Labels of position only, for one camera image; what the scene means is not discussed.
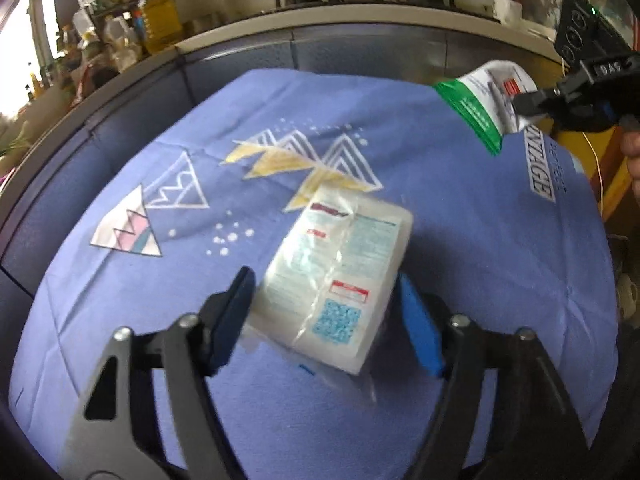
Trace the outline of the person's right hand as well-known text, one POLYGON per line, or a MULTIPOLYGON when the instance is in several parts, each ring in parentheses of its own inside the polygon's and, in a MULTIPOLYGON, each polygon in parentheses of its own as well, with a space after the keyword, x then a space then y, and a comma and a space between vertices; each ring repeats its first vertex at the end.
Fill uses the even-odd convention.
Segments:
POLYGON ((626 131, 620 148, 627 159, 627 169, 634 182, 640 180, 640 132, 626 131))

